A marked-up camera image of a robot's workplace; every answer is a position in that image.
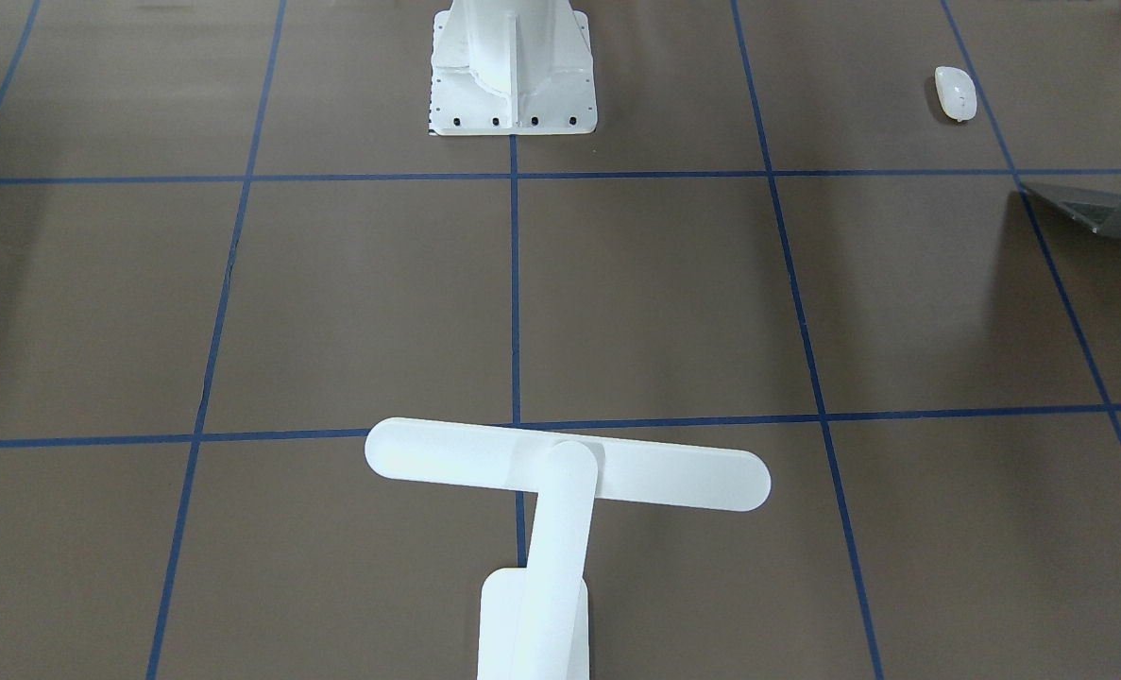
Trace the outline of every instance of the white plastic part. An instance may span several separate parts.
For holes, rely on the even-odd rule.
[[[453,0],[435,17],[429,132],[578,134],[597,124],[590,19],[568,0]]]
[[[745,512],[770,492],[763,462],[731,448],[411,418],[379,422],[367,462],[383,477],[538,491],[526,568],[483,585],[478,680],[590,679],[582,571],[594,499]]]
[[[965,69],[938,66],[934,69],[934,85],[945,115],[957,122],[975,118],[975,85]]]

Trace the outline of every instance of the grid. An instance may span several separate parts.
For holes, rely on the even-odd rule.
[[[1121,447],[1121,403],[1110,397],[1103,376],[1100,373],[1099,363],[1094,360],[1082,322],[1077,317],[1076,310],[1071,302],[1068,289],[1053,259],[1043,229],[1040,229],[1038,215],[1031,205],[1025,190],[1022,190],[1022,177],[1049,177],[1049,176],[1118,176],[1121,168],[1025,168],[1015,164],[1013,156],[1010,155],[1004,134],[1001,132],[997,112],[992,110],[988,96],[983,89],[983,74],[978,72],[967,52],[964,35],[957,26],[956,18],[952,12],[949,0],[939,0],[942,12],[949,22],[954,38],[956,38],[958,50],[962,52],[969,72],[974,77],[980,103],[986,114],[989,124],[992,125],[992,133],[995,134],[1000,146],[1001,155],[1004,157],[1004,168],[926,168],[926,169],[781,169],[776,168],[771,162],[770,148],[767,139],[767,130],[763,118],[765,102],[760,102],[758,86],[756,86],[753,73],[749,59],[749,45],[747,44],[745,30],[742,27],[738,0],[729,0],[732,8],[733,21],[735,25],[738,46],[741,57],[742,68],[745,73],[745,82],[742,83],[749,92],[752,105],[752,115],[758,133],[758,145],[762,153],[763,168],[740,169],[740,171],[521,171],[519,169],[519,155],[517,138],[508,139],[508,173],[387,173],[387,174],[361,174],[361,173],[333,173],[333,174],[262,174],[254,171],[258,160],[258,151],[261,147],[262,124],[267,113],[267,101],[269,100],[271,82],[279,60],[279,38],[284,30],[285,12],[287,12],[288,0],[279,0],[279,11],[275,19],[274,34],[270,39],[269,55],[267,55],[266,76],[263,76],[261,87],[261,99],[257,117],[254,117],[252,142],[249,147],[249,160],[247,160],[245,173],[240,176],[170,176],[170,177],[0,177],[0,186],[4,185],[56,185],[56,184],[201,184],[201,183],[235,183],[241,186],[239,205],[237,205],[237,220],[232,227],[231,246],[229,246],[225,274],[220,286],[219,308],[215,314],[215,323],[212,333],[210,352],[206,355],[206,367],[203,371],[203,390],[201,404],[198,406],[193,430],[175,431],[167,435],[137,435],[137,436],[55,436],[54,438],[33,439],[0,439],[0,448],[55,448],[55,447],[95,447],[95,445],[112,444],[187,444],[188,462],[186,462],[185,478],[182,487],[178,515],[175,524],[170,546],[170,558],[163,585],[161,605],[159,606],[158,620],[156,620],[149,659],[148,677],[155,679],[158,676],[159,660],[161,659],[163,639],[166,627],[168,611],[170,609],[170,598],[175,593],[176,575],[179,561],[179,550],[182,546],[183,531],[186,525],[186,512],[188,512],[189,501],[192,501],[195,482],[196,464],[198,451],[203,443],[260,443],[261,440],[287,440],[287,439],[327,439],[327,438],[362,438],[367,436],[369,429],[327,429],[327,430],[252,430],[252,431],[210,431],[206,429],[206,410],[212,395],[212,383],[215,375],[216,357],[219,356],[220,339],[226,322],[229,294],[231,294],[231,274],[233,263],[237,262],[237,246],[242,236],[245,212],[249,206],[249,193],[254,183],[288,183],[288,181],[448,181],[448,180],[500,180],[509,183],[511,188],[511,224],[509,225],[509,237],[511,239],[511,272],[512,272],[512,420],[509,422],[490,423],[506,427],[518,427],[527,430],[619,430],[634,429],[634,427],[706,427],[728,425],[762,425],[762,423],[818,423],[821,436],[824,439],[824,453],[827,455],[828,468],[832,473],[833,487],[836,491],[836,506],[841,514],[842,531],[846,547],[851,569],[854,576],[854,589],[856,589],[858,604],[861,611],[863,625],[867,627],[867,645],[870,649],[873,674],[877,679],[884,677],[883,661],[881,661],[880,644],[876,635],[874,625],[868,607],[867,585],[863,581],[861,560],[856,544],[854,544],[854,529],[850,520],[849,500],[846,499],[845,485],[836,460],[835,444],[830,425],[833,422],[849,421],[877,421],[877,420],[915,420],[916,418],[991,418],[991,417],[1022,417],[1022,414],[1069,414],[1069,413],[1103,413],[1109,418],[1110,427],[1118,437]],[[7,100],[13,75],[21,56],[27,47],[27,43],[35,25],[35,18],[39,12],[41,0],[33,0],[27,15],[26,25],[19,43],[15,48],[7,74],[4,74],[2,85],[0,85],[0,111]],[[1038,242],[1040,253],[1051,274],[1053,283],[1057,290],[1059,302],[1063,305],[1066,316],[1068,316],[1071,328],[1073,328],[1075,341],[1082,348],[1086,365],[1092,380],[1100,393],[1100,403],[1078,403],[1068,406],[1029,406],[1029,407],[998,407],[998,408],[970,408],[970,409],[926,409],[926,410],[888,410],[888,412],[833,412],[824,404],[823,391],[821,391],[818,367],[816,367],[816,356],[813,347],[813,339],[807,330],[805,306],[800,296],[798,267],[793,249],[790,249],[788,229],[786,229],[782,198],[780,197],[780,177],[930,177],[930,176],[997,176],[1010,177],[1021,194],[1022,209],[1030,220],[1036,242]],[[623,420],[581,420],[581,421],[526,421],[521,414],[521,352],[520,352],[520,260],[519,260],[519,186],[522,181],[546,181],[555,179],[664,179],[665,177],[759,177],[766,181],[769,198],[775,209],[777,218],[777,231],[782,245],[782,257],[786,272],[788,272],[789,292],[794,299],[795,310],[799,324],[803,352],[806,357],[807,379],[810,380],[812,391],[815,400],[815,412],[805,413],[759,413],[753,417],[707,417],[707,418],[623,418]],[[516,524],[518,561],[525,565],[526,561],[526,539],[525,539],[525,496],[518,492],[516,497]]]

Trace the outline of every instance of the computer mouse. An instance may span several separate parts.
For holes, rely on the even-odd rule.
[[[938,66],[934,69],[934,85],[938,91],[938,103],[945,115],[962,122],[975,118],[975,83],[964,69]]]

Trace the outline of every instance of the white t-shaped object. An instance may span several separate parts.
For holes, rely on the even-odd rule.
[[[770,492],[747,451],[411,418],[379,422],[367,462],[389,478],[538,492],[526,569],[483,585],[478,680],[590,679],[594,499],[747,512]]]

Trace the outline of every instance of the gray metal object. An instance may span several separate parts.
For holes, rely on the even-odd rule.
[[[1100,236],[1121,237],[1121,195],[1055,184],[1022,183],[1026,190]]]

